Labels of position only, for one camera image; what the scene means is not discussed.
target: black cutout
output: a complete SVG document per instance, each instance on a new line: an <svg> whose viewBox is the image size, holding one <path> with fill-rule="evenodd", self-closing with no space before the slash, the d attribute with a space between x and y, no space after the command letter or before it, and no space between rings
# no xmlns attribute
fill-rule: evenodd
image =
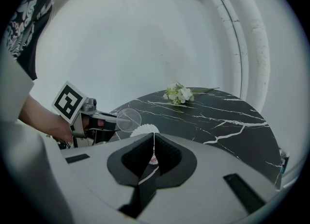
<svg viewBox="0 0 310 224"><path fill-rule="evenodd" d="M104 115L104 116L117 117L116 115L111 114L111 113L104 113L104 112L98 112L98 113L101 114L101 115Z"/></svg>
<svg viewBox="0 0 310 224"><path fill-rule="evenodd" d="M139 179L153 155L152 133L112 153L107 167L121 185L135 187L129 204L119 211L137 218L156 193L156 189L182 185L195 171L197 159L193 152L177 143L155 134L155 155L160 175L151 177L148 186L138 185Z"/></svg>
<svg viewBox="0 0 310 224"><path fill-rule="evenodd" d="M105 121L104 129L108 131L115 131L116 123Z"/></svg>
<svg viewBox="0 0 310 224"><path fill-rule="evenodd" d="M238 174L230 174L223 178L249 214L264 206L264 200Z"/></svg>
<svg viewBox="0 0 310 224"><path fill-rule="evenodd" d="M75 137L72 137L72 141L73 141L73 147L77 147L78 146L78 141Z"/></svg>
<svg viewBox="0 0 310 224"><path fill-rule="evenodd" d="M89 135L87 134L87 137L90 137L90 138L92 138L93 140L94 140L95 137L96 137L96 139L95 139L95 141L94 141L95 144L97 144L97 143L99 143L99 142L102 142L102 141L108 142L108 141L112 138L112 136L114 135L114 133L115 133L115 131L99 131L99 130L97 130L96 132L97 132L97 135L96 135L96 136L93 135L93 137L92 137L92 136L89 136Z"/></svg>
<svg viewBox="0 0 310 224"><path fill-rule="evenodd" d="M98 119L89 118L88 128L99 128Z"/></svg>
<svg viewBox="0 0 310 224"><path fill-rule="evenodd" d="M72 156L72 157L68 157L68 158L65 158L67 163L70 164L70 163L74 163L74 162L78 162L78 161L81 161L81 160L84 160L84 159L88 159L90 158L87 154L80 154L80 155L76 155L76 156Z"/></svg>

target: white curved wall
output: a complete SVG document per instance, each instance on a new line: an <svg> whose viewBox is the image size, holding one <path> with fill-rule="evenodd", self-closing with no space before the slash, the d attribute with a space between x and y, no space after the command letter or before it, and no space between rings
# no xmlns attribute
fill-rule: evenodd
<svg viewBox="0 0 310 224"><path fill-rule="evenodd" d="M258 42L245 5L229 1L246 39L246 99L255 105L256 80L264 76L258 69ZM284 0L254 1L270 53L262 115L279 146L290 153L289 173L308 153L309 51ZM41 37L39 79L31 94L49 108L69 80L110 111L173 80L233 93L232 65L227 33L211 0L69 0Z"/></svg>
<svg viewBox="0 0 310 224"><path fill-rule="evenodd" d="M309 152L309 44L286 0L255 0L270 49L270 81L262 116L290 153L287 173Z"/></svg>
<svg viewBox="0 0 310 224"><path fill-rule="evenodd" d="M50 108L69 80L111 111L163 90L234 87L228 40L214 5L200 0L69 0L37 47L31 94Z"/></svg>

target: person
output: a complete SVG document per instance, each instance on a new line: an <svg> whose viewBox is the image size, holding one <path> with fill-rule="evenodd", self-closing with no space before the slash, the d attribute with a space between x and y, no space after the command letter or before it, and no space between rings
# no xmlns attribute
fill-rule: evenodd
<svg viewBox="0 0 310 224"><path fill-rule="evenodd" d="M51 0L23 0L14 12L2 37L2 42L32 80L37 79L35 71L36 46L40 34L46 26L52 11ZM19 114L25 124L66 142L72 142L69 124L62 117L44 108L30 95L27 97ZM89 118L82 119L86 129ZM98 126L104 122L98 120Z"/></svg>

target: marble tabletop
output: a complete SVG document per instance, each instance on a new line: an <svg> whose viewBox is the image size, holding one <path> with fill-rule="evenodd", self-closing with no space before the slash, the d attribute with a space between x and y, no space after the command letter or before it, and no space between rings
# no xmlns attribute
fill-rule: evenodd
<svg viewBox="0 0 310 224"><path fill-rule="evenodd" d="M174 106L163 99L163 94L164 91L159 91L139 97L111 113L135 109L141 115L142 125L153 124L160 133L223 149L280 188L281 159L277 141L268 123L249 104L226 92L212 90L195 94L194 102ZM117 131L110 142L129 136L130 133ZM156 171L155 167L149 166L141 180Z"/></svg>

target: clear plastic cup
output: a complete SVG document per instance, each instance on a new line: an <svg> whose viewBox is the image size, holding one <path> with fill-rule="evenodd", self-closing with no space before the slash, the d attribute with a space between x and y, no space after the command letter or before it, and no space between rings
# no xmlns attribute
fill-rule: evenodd
<svg viewBox="0 0 310 224"><path fill-rule="evenodd" d="M116 124L120 130L130 133L141 125L141 115L136 110L123 109L117 115Z"/></svg>

